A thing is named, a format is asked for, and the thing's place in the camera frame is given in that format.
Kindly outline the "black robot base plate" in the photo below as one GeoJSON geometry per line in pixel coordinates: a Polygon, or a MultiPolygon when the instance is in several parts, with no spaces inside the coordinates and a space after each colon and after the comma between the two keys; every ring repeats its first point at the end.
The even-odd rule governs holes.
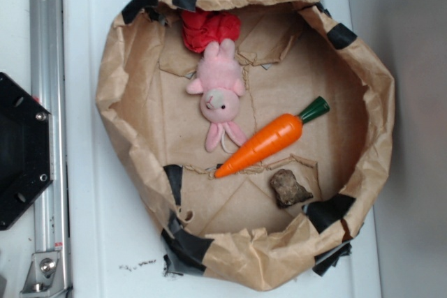
{"type": "Polygon", "coordinates": [[[52,182],[51,114],[1,74],[1,230],[10,229],[52,182]]]}

